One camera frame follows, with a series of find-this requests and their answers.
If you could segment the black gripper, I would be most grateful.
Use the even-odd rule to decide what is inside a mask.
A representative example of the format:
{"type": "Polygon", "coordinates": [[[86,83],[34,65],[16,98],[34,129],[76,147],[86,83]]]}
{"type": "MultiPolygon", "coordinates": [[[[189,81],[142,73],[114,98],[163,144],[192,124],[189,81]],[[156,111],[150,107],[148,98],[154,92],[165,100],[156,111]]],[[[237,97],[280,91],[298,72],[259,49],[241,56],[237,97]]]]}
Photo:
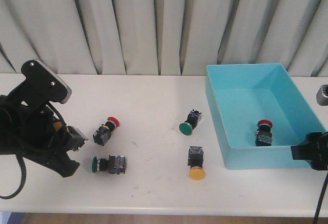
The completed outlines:
{"type": "Polygon", "coordinates": [[[5,96],[5,154],[20,154],[55,171],[72,176],[80,163],[71,160],[59,141],[53,123],[57,111],[23,81],[5,96]]]}
{"type": "Polygon", "coordinates": [[[293,160],[305,160],[313,170],[327,170],[327,132],[313,132],[304,141],[291,146],[293,160]]]}

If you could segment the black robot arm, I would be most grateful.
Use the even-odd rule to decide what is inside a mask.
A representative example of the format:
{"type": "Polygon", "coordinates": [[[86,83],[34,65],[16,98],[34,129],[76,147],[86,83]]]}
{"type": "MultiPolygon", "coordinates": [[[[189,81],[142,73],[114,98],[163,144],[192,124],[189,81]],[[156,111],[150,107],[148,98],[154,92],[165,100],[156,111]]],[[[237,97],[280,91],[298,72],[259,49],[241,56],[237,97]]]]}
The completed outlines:
{"type": "Polygon", "coordinates": [[[55,118],[51,102],[66,97],[64,87],[37,88],[22,82],[8,95],[1,95],[1,154],[18,154],[57,172],[62,177],[72,176],[80,164],[69,158],[68,144],[72,138],[55,118]]]}

